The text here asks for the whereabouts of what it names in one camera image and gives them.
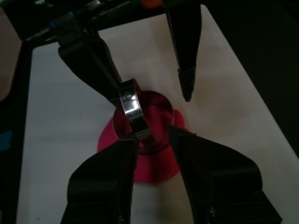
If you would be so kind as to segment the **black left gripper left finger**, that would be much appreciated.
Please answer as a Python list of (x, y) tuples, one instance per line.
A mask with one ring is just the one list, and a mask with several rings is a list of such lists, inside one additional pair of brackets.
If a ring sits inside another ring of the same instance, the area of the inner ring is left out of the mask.
[(120, 139), (69, 177), (60, 224), (131, 224), (137, 141)]

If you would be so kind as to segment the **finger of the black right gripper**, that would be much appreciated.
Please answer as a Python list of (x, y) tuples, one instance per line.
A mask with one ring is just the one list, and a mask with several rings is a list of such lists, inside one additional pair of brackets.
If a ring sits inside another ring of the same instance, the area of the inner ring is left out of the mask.
[(182, 95), (192, 99), (199, 43), (202, 38), (200, 0), (163, 0), (178, 61)]
[(104, 39), (85, 33), (57, 37), (59, 55), (69, 70), (119, 108), (120, 75)]

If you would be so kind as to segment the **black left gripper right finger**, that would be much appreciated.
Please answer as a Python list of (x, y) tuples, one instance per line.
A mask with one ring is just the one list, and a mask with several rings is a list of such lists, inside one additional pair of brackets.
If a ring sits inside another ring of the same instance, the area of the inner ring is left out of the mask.
[(194, 224), (282, 224), (256, 163), (236, 150), (170, 128)]

